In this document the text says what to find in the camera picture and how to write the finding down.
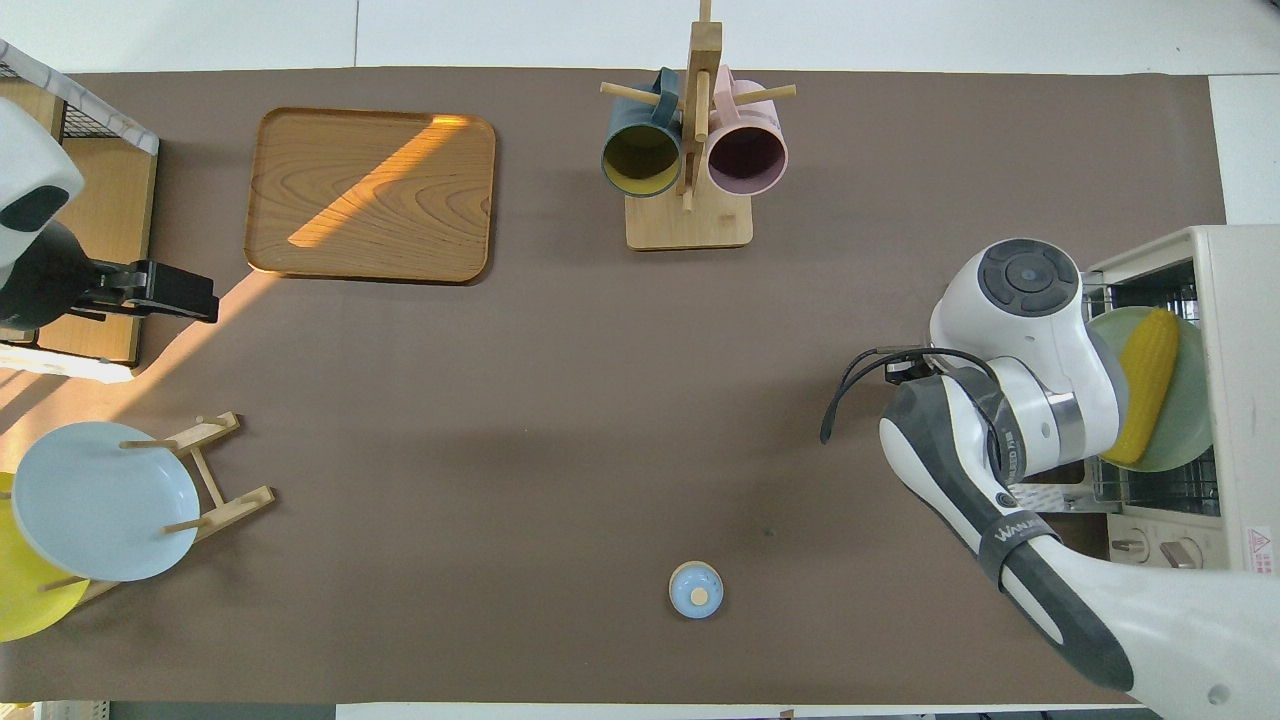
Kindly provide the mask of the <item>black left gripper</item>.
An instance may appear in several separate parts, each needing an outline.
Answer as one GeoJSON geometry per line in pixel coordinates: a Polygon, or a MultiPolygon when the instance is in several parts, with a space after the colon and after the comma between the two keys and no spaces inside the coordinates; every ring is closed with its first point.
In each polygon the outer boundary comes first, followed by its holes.
{"type": "Polygon", "coordinates": [[[210,278],[152,260],[95,265],[77,237],[54,220],[15,260],[3,283],[1,327],[37,331],[68,313],[88,291],[90,297],[82,299],[82,310],[87,313],[178,316],[212,324],[220,309],[210,278]],[[114,299],[143,300],[129,304],[114,299]],[[163,304],[146,299],[196,300],[163,304]]]}

